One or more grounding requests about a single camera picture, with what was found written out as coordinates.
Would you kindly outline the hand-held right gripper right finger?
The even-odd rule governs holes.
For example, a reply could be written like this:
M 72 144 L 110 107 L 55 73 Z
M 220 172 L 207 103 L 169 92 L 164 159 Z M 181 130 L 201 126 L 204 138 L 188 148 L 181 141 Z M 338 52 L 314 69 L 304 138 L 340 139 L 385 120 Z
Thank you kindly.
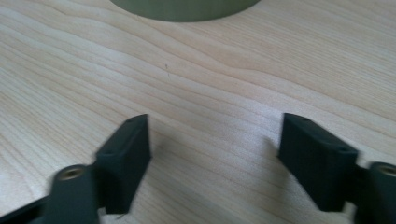
M 319 210 L 340 212 L 359 152 L 314 121 L 283 116 L 278 158 Z

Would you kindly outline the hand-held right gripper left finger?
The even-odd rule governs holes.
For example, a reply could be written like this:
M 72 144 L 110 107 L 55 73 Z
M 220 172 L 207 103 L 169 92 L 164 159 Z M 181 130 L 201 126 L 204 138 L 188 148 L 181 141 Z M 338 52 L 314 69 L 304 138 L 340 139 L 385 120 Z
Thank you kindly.
M 126 214 L 149 167 L 149 116 L 125 120 L 95 154 L 99 204 L 107 214 Z

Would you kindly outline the green round trash bin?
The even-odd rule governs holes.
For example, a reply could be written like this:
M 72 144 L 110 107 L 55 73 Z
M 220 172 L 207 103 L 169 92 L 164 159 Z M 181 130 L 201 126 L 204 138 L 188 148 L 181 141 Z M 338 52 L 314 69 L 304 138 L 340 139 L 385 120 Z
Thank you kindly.
M 260 0 L 110 0 L 116 6 L 157 21 L 210 21 L 248 9 Z

